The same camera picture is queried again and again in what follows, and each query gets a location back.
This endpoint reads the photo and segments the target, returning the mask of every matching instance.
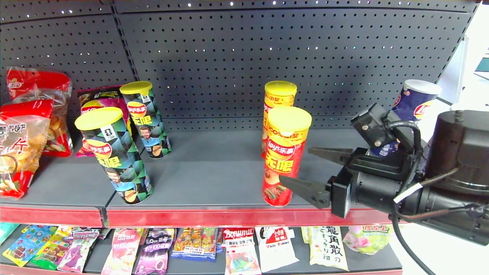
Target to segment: red snack bag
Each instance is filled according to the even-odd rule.
[[[52,100],[0,108],[0,196],[18,199],[27,192],[46,145],[52,109]]]
[[[69,157],[73,152],[73,144],[66,123],[66,114],[71,98],[71,80],[60,72],[10,67],[7,72],[7,86],[14,103],[53,100],[48,141],[43,155]]]

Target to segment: pegboard wall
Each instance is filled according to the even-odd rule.
[[[0,1],[5,68],[65,72],[74,91],[149,80],[170,131],[260,129],[263,86],[298,86],[314,128],[349,127],[405,79],[436,82],[476,1]],[[79,114],[73,93],[69,117]]]

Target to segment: white lid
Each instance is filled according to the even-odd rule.
[[[425,94],[440,94],[442,92],[441,86],[419,79],[408,79],[404,81],[404,87]]]

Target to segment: robotic arm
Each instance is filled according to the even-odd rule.
[[[389,214],[403,247],[430,271],[402,239],[399,219],[465,240],[489,243],[489,113],[451,111],[438,116],[429,157],[411,121],[374,104],[352,119],[370,147],[396,139],[399,150],[387,157],[369,156],[365,148],[310,148],[308,152],[343,165],[326,184],[280,176],[283,186],[318,209],[346,217],[350,203]]]

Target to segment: white cable tie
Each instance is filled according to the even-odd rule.
[[[414,192],[418,191],[419,189],[423,188],[423,186],[420,183],[415,183],[413,186],[409,187],[406,191],[403,193],[397,195],[394,198],[394,202],[398,204],[400,201],[404,200],[408,196],[412,195]]]

